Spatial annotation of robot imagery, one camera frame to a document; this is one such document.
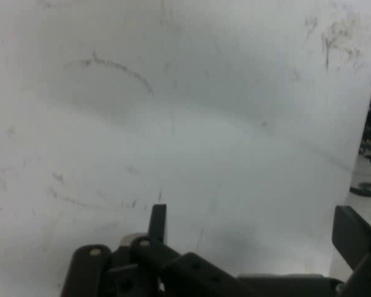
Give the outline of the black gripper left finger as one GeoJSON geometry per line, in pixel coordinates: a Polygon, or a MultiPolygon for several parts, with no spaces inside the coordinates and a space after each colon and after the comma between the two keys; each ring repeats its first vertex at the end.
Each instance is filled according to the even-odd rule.
{"type": "Polygon", "coordinates": [[[61,296],[253,296],[251,288],[198,255],[165,245],[166,205],[152,207],[148,231],[111,251],[78,248],[61,296]]]}

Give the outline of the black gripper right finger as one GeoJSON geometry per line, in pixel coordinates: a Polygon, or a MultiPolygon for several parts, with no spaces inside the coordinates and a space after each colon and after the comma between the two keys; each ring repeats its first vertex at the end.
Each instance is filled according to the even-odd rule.
{"type": "Polygon", "coordinates": [[[352,270],[338,296],[371,296],[371,225],[352,207],[338,205],[331,238],[352,270]]]}

